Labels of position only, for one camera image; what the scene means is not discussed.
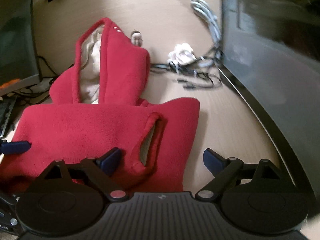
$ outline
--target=hood opening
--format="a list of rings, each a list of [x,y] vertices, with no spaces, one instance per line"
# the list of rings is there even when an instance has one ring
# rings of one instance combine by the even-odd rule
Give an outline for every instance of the hood opening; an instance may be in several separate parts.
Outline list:
[[[99,102],[100,48],[104,26],[96,28],[81,46],[80,99],[85,104]]]

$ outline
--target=hood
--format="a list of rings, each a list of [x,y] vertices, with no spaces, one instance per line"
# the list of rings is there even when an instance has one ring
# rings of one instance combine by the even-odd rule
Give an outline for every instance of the hood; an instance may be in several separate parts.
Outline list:
[[[148,51],[103,18],[77,41],[75,65],[52,84],[50,96],[55,104],[141,105],[149,70]]]

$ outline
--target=monitor screen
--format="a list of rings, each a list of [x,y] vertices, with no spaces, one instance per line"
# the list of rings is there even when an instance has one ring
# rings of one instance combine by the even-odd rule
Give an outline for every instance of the monitor screen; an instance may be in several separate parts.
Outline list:
[[[39,81],[32,0],[0,0],[0,96]]]

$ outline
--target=red fleece garment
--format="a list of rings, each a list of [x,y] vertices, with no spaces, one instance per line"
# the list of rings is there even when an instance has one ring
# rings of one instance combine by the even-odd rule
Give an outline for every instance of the red fleece garment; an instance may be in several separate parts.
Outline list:
[[[82,104],[81,45],[104,25],[100,47],[98,104]],[[0,181],[9,191],[24,191],[53,160],[79,163],[119,147],[123,159],[112,175],[130,191],[182,191],[183,171],[191,151],[199,117],[199,101],[179,98],[161,105],[140,95],[147,83],[150,58],[110,19],[92,26],[76,44],[74,67],[50,89],[53,104],[30,106],[20,119],[13,141],[28,140],[31,149],[6,156]],[[156,124],[146,166],[140,148]]]

